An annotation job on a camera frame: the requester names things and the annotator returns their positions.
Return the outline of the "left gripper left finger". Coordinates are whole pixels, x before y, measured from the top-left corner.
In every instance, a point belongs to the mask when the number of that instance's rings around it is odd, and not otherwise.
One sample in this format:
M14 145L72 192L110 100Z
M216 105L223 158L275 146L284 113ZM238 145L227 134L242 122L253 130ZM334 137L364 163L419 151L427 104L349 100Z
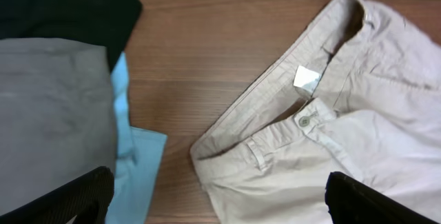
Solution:
M101 166L1 216L10 224L104 224L114 196L114 175Z

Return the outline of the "beige shorts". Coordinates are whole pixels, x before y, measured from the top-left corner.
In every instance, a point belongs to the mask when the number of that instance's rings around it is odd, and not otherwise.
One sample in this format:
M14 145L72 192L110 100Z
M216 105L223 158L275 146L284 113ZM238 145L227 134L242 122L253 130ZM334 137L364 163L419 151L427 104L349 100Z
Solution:
M440 220L440 46L372 0L331 0L193 144L221 223L330 223L339 171Z

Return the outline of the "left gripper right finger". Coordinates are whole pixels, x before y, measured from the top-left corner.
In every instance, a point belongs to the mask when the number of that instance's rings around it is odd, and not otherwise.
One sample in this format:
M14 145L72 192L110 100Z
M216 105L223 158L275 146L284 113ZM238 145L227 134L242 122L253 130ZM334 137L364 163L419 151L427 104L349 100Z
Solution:
M436 224L342 172L332 172L325 203L333 224Z

